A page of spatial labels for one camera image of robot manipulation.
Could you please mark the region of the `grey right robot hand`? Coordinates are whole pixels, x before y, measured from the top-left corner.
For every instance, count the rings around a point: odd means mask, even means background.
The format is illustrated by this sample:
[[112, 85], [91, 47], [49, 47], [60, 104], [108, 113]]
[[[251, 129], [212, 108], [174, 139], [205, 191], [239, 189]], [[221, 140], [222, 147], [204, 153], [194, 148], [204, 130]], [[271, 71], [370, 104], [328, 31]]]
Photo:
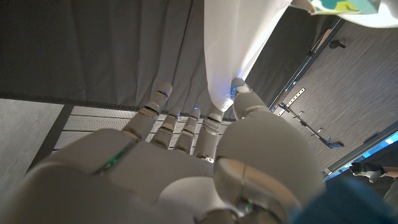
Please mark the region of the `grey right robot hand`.
[[236, 121], [220, 132], [193, 110], [176, 144], [171, 112], [146, 141], [171, 85], [122, 130], [101, 129], [29, 170], [1, 202], [2, 223], [290, 223], [325, 190], [306, 139], [240, 78]]

